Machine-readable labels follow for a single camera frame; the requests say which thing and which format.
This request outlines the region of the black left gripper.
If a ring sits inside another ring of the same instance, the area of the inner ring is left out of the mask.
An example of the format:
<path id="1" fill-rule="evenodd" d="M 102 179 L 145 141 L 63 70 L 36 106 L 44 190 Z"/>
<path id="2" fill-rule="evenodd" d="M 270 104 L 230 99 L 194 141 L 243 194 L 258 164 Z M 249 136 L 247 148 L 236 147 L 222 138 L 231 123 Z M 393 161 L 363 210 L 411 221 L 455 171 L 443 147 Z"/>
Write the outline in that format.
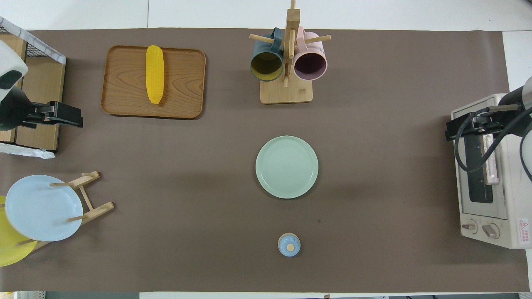
<path id="1" fill-rule="evenodd" d="M 84 118 L 79 108 L 68 106 L 61 102 L 30 103 L 30 113 L 25 117 L 26 124 L 84 126 Z"/>

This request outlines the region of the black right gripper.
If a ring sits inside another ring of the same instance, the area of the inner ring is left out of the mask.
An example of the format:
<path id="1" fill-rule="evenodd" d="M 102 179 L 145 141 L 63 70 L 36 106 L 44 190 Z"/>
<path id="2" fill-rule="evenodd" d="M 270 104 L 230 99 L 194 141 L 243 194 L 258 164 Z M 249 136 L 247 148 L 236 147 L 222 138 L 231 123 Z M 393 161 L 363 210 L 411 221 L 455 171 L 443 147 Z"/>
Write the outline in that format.
<path id="1" fill-rule="evenodd" d="M 446 123 L 445 139 L 447 142 L 454 141 L 455 138 L 467 135 L 497 134 L 503 130 L 505 125 L 502 121 L 504 112 L 485 111 L 468 112 L 454 120 Z"/>

